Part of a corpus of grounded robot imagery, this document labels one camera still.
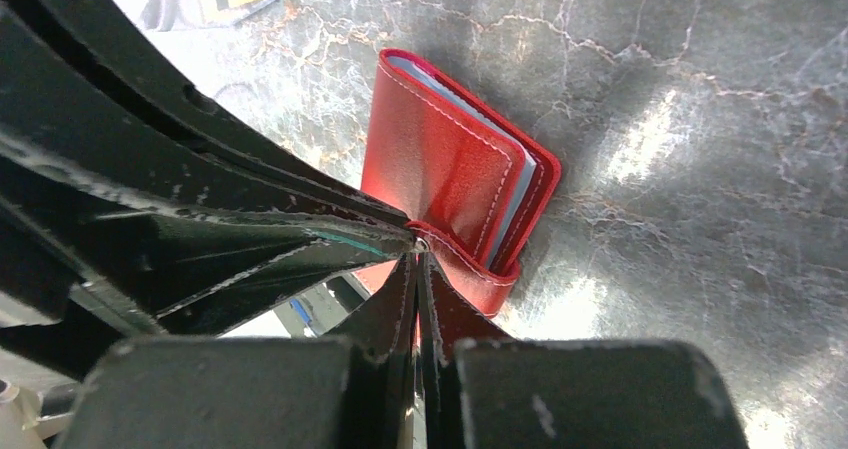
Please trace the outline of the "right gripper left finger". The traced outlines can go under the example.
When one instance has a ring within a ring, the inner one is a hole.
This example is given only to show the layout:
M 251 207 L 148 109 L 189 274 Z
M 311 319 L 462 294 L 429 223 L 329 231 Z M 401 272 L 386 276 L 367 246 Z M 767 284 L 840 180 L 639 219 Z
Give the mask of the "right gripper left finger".
M 84 381 L 61 448 L 409 448 L 417 258 L 313 338 L 123 340 Z

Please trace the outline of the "red leather card holder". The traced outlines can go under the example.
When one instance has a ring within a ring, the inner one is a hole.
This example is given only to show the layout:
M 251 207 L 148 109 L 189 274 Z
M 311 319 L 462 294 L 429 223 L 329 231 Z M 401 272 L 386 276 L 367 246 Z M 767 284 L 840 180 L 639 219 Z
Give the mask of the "red leather card holder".
M 360 188 L 406 215 L 483 315 L 518 280 L 562 173 L 554 154 L 423 57 L 379 54 Z

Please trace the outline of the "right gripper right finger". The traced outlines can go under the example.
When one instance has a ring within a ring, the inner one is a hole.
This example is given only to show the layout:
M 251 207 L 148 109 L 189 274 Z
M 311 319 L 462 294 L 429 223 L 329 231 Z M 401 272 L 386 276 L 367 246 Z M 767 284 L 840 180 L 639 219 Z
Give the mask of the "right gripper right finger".
M 519 340 L 417 261 L 432 448 L 744 448 L 718 370 L 677 340 Z

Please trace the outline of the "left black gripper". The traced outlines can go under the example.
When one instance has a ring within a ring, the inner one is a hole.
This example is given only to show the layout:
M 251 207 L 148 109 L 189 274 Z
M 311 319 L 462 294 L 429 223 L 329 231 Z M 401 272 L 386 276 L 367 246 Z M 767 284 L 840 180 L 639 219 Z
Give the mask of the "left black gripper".
M 204 96 L 112 0 L 1 0 L 1 374 L 218 335 L 412 249 L 406 217 Z

